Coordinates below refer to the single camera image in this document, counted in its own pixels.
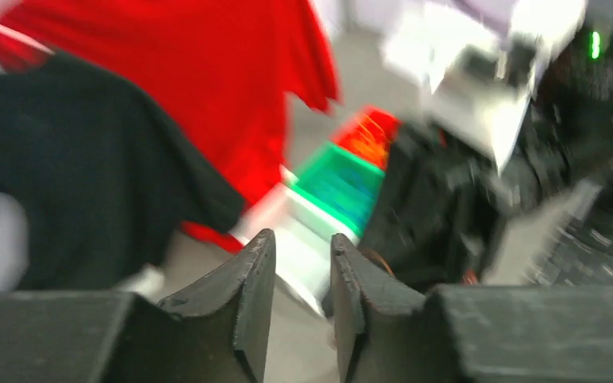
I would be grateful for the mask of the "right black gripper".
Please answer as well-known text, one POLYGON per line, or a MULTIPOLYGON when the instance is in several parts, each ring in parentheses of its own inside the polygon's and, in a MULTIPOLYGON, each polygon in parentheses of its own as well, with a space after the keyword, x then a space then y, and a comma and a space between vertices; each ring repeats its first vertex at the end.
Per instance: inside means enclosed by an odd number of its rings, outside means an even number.
POLYGON ((526 147, 498 173, 441 130, 404 122, 359 249, 418 291, 477 284, 508 222, 568 180, 564 152, 556 146, 526 147))

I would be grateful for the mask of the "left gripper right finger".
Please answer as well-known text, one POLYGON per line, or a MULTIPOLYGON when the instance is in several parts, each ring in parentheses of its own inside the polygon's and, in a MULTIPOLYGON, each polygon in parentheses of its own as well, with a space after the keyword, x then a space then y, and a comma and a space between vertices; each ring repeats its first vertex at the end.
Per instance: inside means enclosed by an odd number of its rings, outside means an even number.
POLYGON ((332 237, 343 382, 613 382, 613 287, 410 289, 332 237))

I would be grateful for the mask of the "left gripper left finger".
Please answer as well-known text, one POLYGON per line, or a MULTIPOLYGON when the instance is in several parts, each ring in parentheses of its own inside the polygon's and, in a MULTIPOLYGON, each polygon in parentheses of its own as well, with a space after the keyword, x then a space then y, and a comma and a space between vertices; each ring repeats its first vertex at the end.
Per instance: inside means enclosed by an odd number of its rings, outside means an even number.
POLYGON ((0 382, 261 382, 276 242, 151 303, 127 292, 0 294, 0 382))

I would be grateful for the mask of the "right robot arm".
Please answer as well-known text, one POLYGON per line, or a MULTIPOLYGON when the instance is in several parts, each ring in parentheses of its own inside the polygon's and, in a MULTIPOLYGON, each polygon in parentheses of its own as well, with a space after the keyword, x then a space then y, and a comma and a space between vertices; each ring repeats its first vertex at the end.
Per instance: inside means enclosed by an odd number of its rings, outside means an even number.
POLYGON ((376 266, 420 292, 477 283, 510 222, 579 189, 528 281, 613 286, 613 41, 580 28, 536 81, 541 54, 461 43, 425 76, 358 244, 376 266))

